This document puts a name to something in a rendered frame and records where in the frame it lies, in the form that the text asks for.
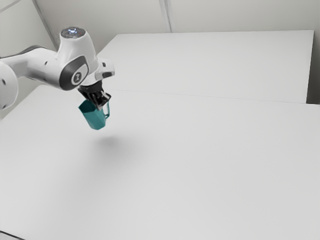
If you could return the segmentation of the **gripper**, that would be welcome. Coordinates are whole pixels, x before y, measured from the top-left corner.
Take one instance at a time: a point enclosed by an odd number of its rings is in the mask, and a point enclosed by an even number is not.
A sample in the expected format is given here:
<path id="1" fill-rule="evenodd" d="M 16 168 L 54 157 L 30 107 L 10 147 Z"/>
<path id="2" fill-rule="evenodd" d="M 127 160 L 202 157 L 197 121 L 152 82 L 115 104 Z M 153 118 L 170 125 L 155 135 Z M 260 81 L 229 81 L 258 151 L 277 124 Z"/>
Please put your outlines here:
<path id="1" fill-rule="evenodd" d="M 104 92 L 101 80 L 92 85 L 80 85 L 77 90 L 87 100 L 90 100 L 98 110 L 101 110 L 112 97 L 110 94 Z"/>

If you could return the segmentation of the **teal faceted mug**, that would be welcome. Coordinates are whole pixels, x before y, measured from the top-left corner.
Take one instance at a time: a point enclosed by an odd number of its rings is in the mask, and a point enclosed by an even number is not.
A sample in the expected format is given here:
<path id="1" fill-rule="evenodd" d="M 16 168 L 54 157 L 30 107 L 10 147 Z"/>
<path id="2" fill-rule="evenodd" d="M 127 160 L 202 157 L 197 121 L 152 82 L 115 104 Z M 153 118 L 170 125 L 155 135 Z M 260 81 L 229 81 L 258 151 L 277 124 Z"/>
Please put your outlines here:
<path id="1" fill-rule="evenodd" d="M 106 126 L 106 120 L 110 116 L 109 103 L 105 105 L 106 113 L 104 109 L 97 109 L 96 106 L 89 100 L 84 100 L 78 109 L 84 116 L 89 126 L 94 130 L 100 130 Z"/>

